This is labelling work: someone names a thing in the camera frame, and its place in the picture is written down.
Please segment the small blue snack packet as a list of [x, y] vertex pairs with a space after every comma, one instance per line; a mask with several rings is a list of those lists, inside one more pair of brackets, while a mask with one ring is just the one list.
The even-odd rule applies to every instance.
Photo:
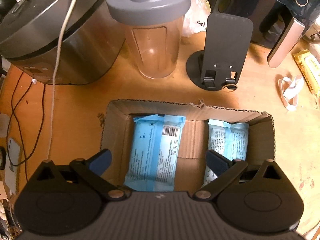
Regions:
[[249, 124], [209, 119], [208, 127], [208, 150], [214, 150], [229, 160], [246, 160]]

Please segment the brown cardboard box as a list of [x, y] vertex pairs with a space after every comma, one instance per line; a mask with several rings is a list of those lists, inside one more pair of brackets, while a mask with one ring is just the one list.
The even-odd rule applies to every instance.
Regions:
[[204, 103], [171, 103], [143, 100], [113, 100], [108, 104], [100, 147], [112, 153], [112, 162], [102, 177], [115, 186], [123, 185], [129, 168], [134, 122], [136, 116], [168, 114], [186, 117], [178, 152], [175, 190], [195, 192], [201, 188], [208, 150], [208, 120], [248, 123], [246, 161], [250, 169], [264, 160], [276, 157], [272, 115], [245, 109], [206, 106]]

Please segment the large blue snack packet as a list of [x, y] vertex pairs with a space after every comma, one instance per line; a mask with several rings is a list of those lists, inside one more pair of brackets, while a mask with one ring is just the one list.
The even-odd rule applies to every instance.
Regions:
[[133, 122], [135, 127], [124, 185], [135, 191], [173, 191], [186, 117], [154, 114], [135, 117]]

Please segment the light blue smartphone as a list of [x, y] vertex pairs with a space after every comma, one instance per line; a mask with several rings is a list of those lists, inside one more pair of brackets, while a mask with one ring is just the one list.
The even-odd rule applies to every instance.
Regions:
[[8, 153], [5, 165], [5, 183], [13, 194], [18, 193], [18, 164], [21, 158], [20, 145], [12, 138], [8, 139]]

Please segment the white elastic band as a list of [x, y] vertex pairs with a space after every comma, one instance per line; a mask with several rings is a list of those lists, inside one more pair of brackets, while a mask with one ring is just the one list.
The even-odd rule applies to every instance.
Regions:
[[281, 101], [289, 112], [294, 112], [298, 106], [299, 93], [304, 87], [304, 78], [297, 75], [293, 80], [285, 76], [278, 80]]

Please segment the black phone stand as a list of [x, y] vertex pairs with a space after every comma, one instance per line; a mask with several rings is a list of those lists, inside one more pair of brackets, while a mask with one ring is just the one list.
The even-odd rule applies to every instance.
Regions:
[[212, 12], [208, 16], [204, 50], [191, 54], [186, 62], [193, 84], [207, 91], [235, 91], [252, 32], [250, 19]]

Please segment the yellow snack packet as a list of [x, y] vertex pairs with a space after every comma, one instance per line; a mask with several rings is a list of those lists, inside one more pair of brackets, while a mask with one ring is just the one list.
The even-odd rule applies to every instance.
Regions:
[[320, 94], [319, 62], [309, 50], [293, 54], [296, 64], [302, 72], [310, 92], [317, 98]]

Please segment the dark blue air fryer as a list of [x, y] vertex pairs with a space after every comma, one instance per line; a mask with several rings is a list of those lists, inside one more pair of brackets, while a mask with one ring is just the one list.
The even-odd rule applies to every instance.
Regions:
[[269, 48], [277, 68], [319, 16], [319, 0], [208, 0], [212, 11], [248, 18], [251, 41]]

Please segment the grey rice cooker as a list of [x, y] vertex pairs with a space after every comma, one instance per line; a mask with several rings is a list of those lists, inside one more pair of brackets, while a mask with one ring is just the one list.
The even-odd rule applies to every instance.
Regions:
[[123, 46], [123, 30], [105, 0], [76, 0], [59, 43], [71, 1], [15, 4], [1, 19], [1, 55], [42, 83], [84, 85], [101, 78]]

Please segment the grey lid shaker bottle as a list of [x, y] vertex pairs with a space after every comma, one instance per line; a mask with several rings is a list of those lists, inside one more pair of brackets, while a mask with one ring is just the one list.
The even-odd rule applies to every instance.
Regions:
[[111, 16], [124, 28], [140, 73], [150, 79], [176, 68], [185, 13], [191, 0], [106, 0]]

